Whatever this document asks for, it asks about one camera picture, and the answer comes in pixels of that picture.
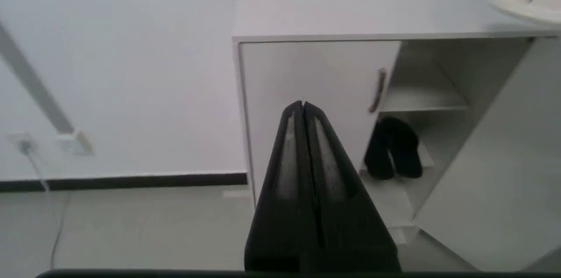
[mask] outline white wall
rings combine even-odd
[[[0,19],[93,157],[72,157],[0,62],[0,134],[28,131],[49,177],[244,172],[235,0],[0,0]],[[0,137],[0,180],[34,174]]]

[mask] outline floor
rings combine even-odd
[[[60,191],[52,202],[66,207],[55,267],[243,270],[246,186]],[[3,276],[46,271],[55,235],[45,194],[0,194]],[[399,257],[405,271],[474,270],[426,234]]]

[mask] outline cabinet handle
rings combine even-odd
[[[378,105],[382,99],[382,93],[384,92],[384,85],[386,84],[386,68],[381,68],[378,70],[378,89],[376,90],[376,96],[370,108],[368,109],[370,113],[376,112]]]

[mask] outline shoe cabinet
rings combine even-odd
[[[480,270],[561,246],[561,44],[486,0],[237,0],[248,181],[259,199],[286,106],[329,118],[397,244],[423,230]],[[377,181],[376,121],[407,122],[423,176]]]

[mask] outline black slipper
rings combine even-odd
[[[421,159],[417,153],[419,138],[411,127],[397,118],[384,118],[380,129],[388,136],[387,150],[394,160],[395,172],[403,177],[419,178],[423,175]]]
[[[388,136],[376,125],[366,149],[365,164],[368,174],[379,180],[394,178],[394,167],[387,154]]]

